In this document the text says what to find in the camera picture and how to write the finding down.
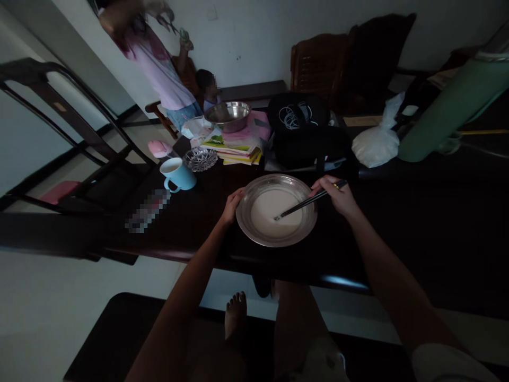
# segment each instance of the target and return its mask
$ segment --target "light switch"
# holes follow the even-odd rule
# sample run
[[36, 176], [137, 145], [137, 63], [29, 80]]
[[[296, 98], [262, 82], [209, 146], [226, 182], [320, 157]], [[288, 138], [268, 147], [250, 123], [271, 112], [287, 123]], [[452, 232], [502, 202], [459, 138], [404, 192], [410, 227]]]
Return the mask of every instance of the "light switch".
[[215, 5], [211, 5], [210, 7], [207, 8], [207, 20], [208, 21], [217, 20], [217, 12]]

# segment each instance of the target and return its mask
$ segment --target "black backpack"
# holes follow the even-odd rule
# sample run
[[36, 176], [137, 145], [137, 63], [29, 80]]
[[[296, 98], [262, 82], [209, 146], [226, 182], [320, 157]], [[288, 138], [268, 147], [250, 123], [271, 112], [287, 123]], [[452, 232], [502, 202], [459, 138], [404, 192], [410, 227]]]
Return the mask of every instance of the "black backpack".
[[330, 111], [317, 95], [279, 94], [270, 100], [267, 114], [274, 129], [276, 160], [288, 170], [316, 163], [323, 172], [326, 157], [341, 159], [351, 146], [343, 129], [329, 126]]

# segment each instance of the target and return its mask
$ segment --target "brown chair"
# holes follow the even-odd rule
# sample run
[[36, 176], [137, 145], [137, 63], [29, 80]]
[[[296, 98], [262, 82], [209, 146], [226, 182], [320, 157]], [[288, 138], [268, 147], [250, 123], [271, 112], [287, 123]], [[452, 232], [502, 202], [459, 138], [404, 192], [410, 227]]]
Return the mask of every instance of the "brown chair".
[[348, 44], [347, 34], [319, 34], [294, 45], [290, 90], [316, 94], [332, 105]]
[[[178, 57], [171, 58], [171, 62], [173, 62], [173, 66], [175, 68], [177, 67], [177, 60], [178, 60]], [[203, 109], [204, 100], [201, 95], [200, 88], [198, 87], [198, 84], [196, 83], [196, 68], [195, 68], [194, 63], [192, 62], [192, 59], [190, 59], [189, 57], [187, 58], [187, 61], [186, 61], [186, 67], [185, 67], [184, 73], [179, 76], [180, 76], [180, 80], [182, 81], [182, 84], [184, 84], [184, 86], [191, 92], [191, 94], [198, 101], [200, 107]], [[161, 124], [166, 128], [166, 130], [168, 130], [168, 132], [171, 134], [173, 139], [176, 140], [177, 133], [173, 129], [172, 122], [169, 120], [169, 118], [166, 115], [161, 113], [161, 111], [157, 107], [157, 105], [159, 105], [160, 103], [161, 103], [161, 101], [158, 101], [158, 102], [154, 102], [154, 103], [151, 103], [151, 104], [145, 106], [145, 111], [152, 112], [152, 113], [156, 114], [157, 117], [159, 118], [159, 120], [161, 121]]]

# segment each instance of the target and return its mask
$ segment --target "hand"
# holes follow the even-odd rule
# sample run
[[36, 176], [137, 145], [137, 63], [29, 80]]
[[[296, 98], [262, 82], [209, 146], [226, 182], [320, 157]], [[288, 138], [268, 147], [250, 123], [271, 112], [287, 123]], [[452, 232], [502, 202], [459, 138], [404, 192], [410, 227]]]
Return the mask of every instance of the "hand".
[[180, 49], [185, 49], [187, 51], [194, 50], [195, 46], [192, 44], [192, 41], [184, 42], [182, 38], [180, 38]]
[[145, 11], [154, 18], [163, 13], [166, 8], [163, 0], [142, 0], [142, 3]]
[[316, 195], [318, 192], [325, 189], [327, 194], [330, 195], [332, 199], [332, 204], [337, 212], [345, 217], [354, 216], [357, 213], [360, 213], [361, 210], [357, 206], [355, 202], [354, 196], [352, 195], [352, 191], [350, 191], [350, 186], [345, 185], [341, 189], [337, 189], [332, 184], [339, 182], [340, 179], [335, 178], [330, 175], [325, 175], [323, 178], [318, 179], [312, 186], [311, 189], [313, 192], [309, 195], [309, 197]]
[[240, 200], [244, 197], [244, 187], [239, 188], [233, 194], [231, 194], [226, 200], [223, 214], [219, 221], [230, 226], [235, 221], [235, 209], [239, 205]]

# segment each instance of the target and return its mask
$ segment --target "stainless steel bowl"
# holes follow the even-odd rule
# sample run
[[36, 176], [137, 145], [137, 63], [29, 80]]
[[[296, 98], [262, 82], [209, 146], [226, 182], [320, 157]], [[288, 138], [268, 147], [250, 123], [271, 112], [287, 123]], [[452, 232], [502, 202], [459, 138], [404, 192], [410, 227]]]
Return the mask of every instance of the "stainless steel bowl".
[[251, 209], [254, 201], [266, 191], [283, 189], [294, 195], [300, 202], [306, 200], [311, 189], [300, 180], [285, 174], [269, 174], [253, 180], [244, 190], [244, 198], [239, 203], [235, 215], [242, 231], [254, 242], [266, 247], [287, 247], [304, 239], [317, 222], [315, 203], [302, 208], [302, 222], [299, 228], [282, 238], [272, 238], [258, 231], [251, 221]]
[[235, 133], [245, 128], [251, 106], [245, 102], [222, 102], [205, 112], [205, 119], [219, 126], [225, 133]]
[[217, 151], [195, 147], [189, 150], [182, 160], [192, 172], [202, 172], [215, 165], [217, 162]]

